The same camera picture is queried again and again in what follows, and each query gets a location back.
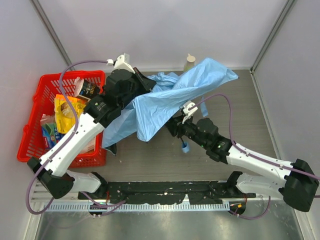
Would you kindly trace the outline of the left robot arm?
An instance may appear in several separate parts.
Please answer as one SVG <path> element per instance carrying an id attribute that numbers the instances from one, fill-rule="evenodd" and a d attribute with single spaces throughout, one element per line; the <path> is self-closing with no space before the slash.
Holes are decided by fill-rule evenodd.
<path id="1" fill-rule="evenodd" d="M 106 78 L 103 92 L 87 103 L 77 123 L 62 140 L 40 158 L 28 160 L 27 165 L 54 199 L 77 192 L 92 198 L 105 195 L 108 183 L 98 173 L 77 173 L 68 168 L 89 141 L 118 118 L 135 97 L 150 93 L 155 85 L 154 80 L 141 74 L 136 67 L 132 71 L 113 70 Z"/>

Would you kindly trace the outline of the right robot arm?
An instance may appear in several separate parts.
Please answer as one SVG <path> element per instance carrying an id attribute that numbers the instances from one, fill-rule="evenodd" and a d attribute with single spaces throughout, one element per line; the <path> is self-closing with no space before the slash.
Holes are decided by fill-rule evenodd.
<path id="1" fill-rule="evenodd" d="M 173 137 L 192 140 L 205 150 L 210 159 L 226 165 L 238 166 L 256 173 L 239 173 L 235 187 L 244 194 L 282 198 L 290 207 L 308 212 L 320 185 L 310 165 L 276 159 L 252 151 L 219 134 L 219 128 L 209 118 L 193 123 L 183 116 L 172 117 L 165 124 Z"/>

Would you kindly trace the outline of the light blue folding umbrella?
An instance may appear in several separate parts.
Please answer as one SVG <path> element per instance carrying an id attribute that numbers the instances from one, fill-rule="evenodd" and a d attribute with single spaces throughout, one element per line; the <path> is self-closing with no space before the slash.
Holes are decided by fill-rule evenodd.
<path id="1" fill-rule="evenodd" d="M 103 131 L 103 149 L 133 133 L 140 141 L 148 142 L 187 101 L 238 79 L 238 75 L 212 58 L 205 58 L 181 75 L 159 72 L 149 79 L 156 82 L 152 91 L 132 100 Z"/>

